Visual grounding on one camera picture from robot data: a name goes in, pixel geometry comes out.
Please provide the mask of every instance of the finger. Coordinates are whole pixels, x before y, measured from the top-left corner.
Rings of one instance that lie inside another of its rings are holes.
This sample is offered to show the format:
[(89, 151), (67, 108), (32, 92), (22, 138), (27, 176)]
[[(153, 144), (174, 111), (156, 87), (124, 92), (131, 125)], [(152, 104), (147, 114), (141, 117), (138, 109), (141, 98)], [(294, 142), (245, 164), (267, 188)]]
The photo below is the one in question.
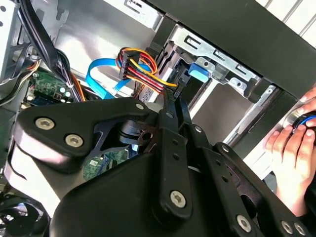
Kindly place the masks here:
[(288, 137), (292, 132), (292, 126), (287, 126), (277, 137), (272, 147), (272, 159), (275, 163), (282, 163), (283, 151), (287, 143)]
[(295, 167), (297, 152), (300, 148), (305, 132), (306, 127), (304, 125), (300, 125), (288, 140), (283, 153), (283, 164), (285, 166), (289, 168)]
[(280, 132), (275, 131), (273, 135), (268, 139), (268, 142), (266, 144), (266, 151), (272, 154), (272, 147), (279, 136)]
[(313, 98), (316, 97), (316, 87), (314, 87), (313, 89), (309, 90), (302, 98), (301, 98), (301, 102), (306, 102), (309, 101)]
[(308, 102), (307, 104), (303, 105), (302, 107), (300, 107), (297, 112), (301, 115), (309, 113), (311, 111), (316, 110), (316, 99)]
[(304, 135), (296, 159), (296, 169), (300, 172), (303, 178), (308, 178), (311, 174), (311, 159), (314, 147), (314, 140), (314, 131), (308, 129)]
[(306, 126), (307, 126), (307, 127), (315, 127), (315, 126), (316, 126), (316, 118), (313, 118), (313, 119), (311, 119), (311, 120), (308, 120), (308, 121), (306, 122)]

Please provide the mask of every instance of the hand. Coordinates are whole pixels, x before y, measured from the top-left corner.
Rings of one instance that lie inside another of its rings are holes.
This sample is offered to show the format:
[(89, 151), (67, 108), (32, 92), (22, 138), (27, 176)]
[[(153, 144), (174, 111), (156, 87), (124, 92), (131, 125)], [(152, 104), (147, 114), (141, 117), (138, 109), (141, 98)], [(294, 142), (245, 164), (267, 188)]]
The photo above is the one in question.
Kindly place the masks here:
[[(297, 112), (301, 115), (309, 113), (311, 111), (316, 110), (316, 87), (308, 91), (301, 99), (301, 102), (307, 102), (305, 105), (300, 107)], [(316, 118), (311, 119), (306, 122), (306, 126), (315, 127), (316, 126)]]
[(281, 133), (274, 132), (266, 148), (273, 158), (276, 195), (296, 216), (302, 216), (307, 213), (304, 194), (316, 170), (315, 133), (300, 125), (289, 138), (292, 130), (289, 125)]

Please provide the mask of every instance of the silver screw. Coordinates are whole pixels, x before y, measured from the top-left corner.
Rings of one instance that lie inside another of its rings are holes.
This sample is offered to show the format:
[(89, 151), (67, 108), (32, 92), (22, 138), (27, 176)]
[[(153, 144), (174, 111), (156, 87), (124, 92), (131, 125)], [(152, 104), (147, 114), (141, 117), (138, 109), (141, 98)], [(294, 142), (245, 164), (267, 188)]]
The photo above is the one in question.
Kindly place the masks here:
[(172, 191), (170, 194), (170, 199), (172, 203), (175, 204), (179, 208), (183, 208), (186, 205), (186, 199), (183, 196), (183, 194), (180, 193), (179, 191), (176, 191), (176, 190)]
[(142, 106), (141, 104), (136, 104), (136, 107), (140, 110), (143, 110), (144, 109), (144, 106)]
[(195, 126), (195, 129), (196, 129), (196, 131), (198, 131), (198, 132), (202, 132), (202, 129), (201, 129), (200, 127), (198, 127), (198, 126)]
[(294, 227), (295, 227), (295, 229), (297, 229), (297, 231), (301, 234), (301, 235), (305, 235), (305, 231), (303, 230), (303, 228), (299, 225), (299, 224), (297, 224), (297, 223), (294, 223)]
[(35, 125), (43, 130), (51, 130), (55, 126), (55, 123), (49, 118), (38, 118), (35, 121)]
[(228, 147), (227, 147), (227, 146), (222, 145), (222, 148), (223, 148), (223, 150), (224, 150), (225, 152), (229, 152), (229, 149), (228, 149)]
[(67, 145), (71, 147), (81, 147), (83, 145), (83, 139), (75, 134), (70, 134), (66, 137)]
[(166, 113), (166, 115), (169, 117), (169, 118), (173, 118), (173, 115), (169, 112)]
[(288, 232), (290, 235), (293, 234), (293, 230), (290, 227), (290, 225), (286, 221), (281, 221), (281, 224), (286, 232)]
[(250, 225), (249, 221), (247, 220), (247, 218), (245, 218), (244, 216), (238, 215), (237, 222), (238, 222), (239, 226), (247, 233), (249, 233), (251, 231), (251, 225)]

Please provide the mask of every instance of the black wire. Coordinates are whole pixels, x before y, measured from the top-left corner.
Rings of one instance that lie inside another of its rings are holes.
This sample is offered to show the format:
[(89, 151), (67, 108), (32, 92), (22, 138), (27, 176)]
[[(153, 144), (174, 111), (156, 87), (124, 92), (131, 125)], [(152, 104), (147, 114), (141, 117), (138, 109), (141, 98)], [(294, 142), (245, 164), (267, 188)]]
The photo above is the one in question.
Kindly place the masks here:
[(23, 74), (21, 74), (21, 75), (18, 77), (18, 79), (17, 79), (16, 82), (15, 82), (15, 85), (14, 85), (13, 89), (10, 91), (9, 94), (7, 94), (7, 96), (5, 96), (4, 98), (2, 98), (2, 99), (0, 100), (0, 104), (3, 104), (3, 103), (5, 103), (5, 102), (7, 102), (8, 100), (12, 99), (12, 98), (15, 96), (16, 91), (19, 89), (20, 82), (21, 82), (21, 80), (23, 79), (23, 77), (24, 77), (25, 75), (26, 75), (26, 73), (23, 73)]
[(26, 57), (28, 55), (28, 51), (29, 51), (30, 47), (31, 47), (31, 43), (28, 43), (22, 49), (22, 51), (20, 53), (20, 56), (19, 56), (18, 60), (16, 61), (15, 69), (14, 69), (14, 72), (13, 72), (11, 78), (17, 77), (19, 75), (19, 73), (22, 71), (22, 67), (23, 67), (25, 59), (26, 59)]
[(71, 69), (67, 56), (61, 50), (54, 47), (47, 31), (37, 17), (31, 1), (17, 0), (17, 3), (20, 3), (18, 16), (30, 42), (37, 50), (44, 63), (57, 78), (67, 83), (73, 93), (75, 101), (82, 102), (83, 98), (71, 76)]

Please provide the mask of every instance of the motherboard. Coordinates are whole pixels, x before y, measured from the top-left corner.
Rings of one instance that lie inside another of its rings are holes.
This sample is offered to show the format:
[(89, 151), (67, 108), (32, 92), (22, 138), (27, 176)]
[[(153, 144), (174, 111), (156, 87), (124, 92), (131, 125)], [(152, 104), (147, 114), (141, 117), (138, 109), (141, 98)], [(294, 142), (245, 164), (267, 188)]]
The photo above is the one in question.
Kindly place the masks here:
[[(26, 97), (21, 109), (31, 106), (72, 103), (74, 101), (67, 85), (49, 72), (37, 71), (29, 81)], [(86, 181), (117, 166), (128, 159), (128, 151), (108, 152), (86, 160), (83, 166), (83, 177)]]

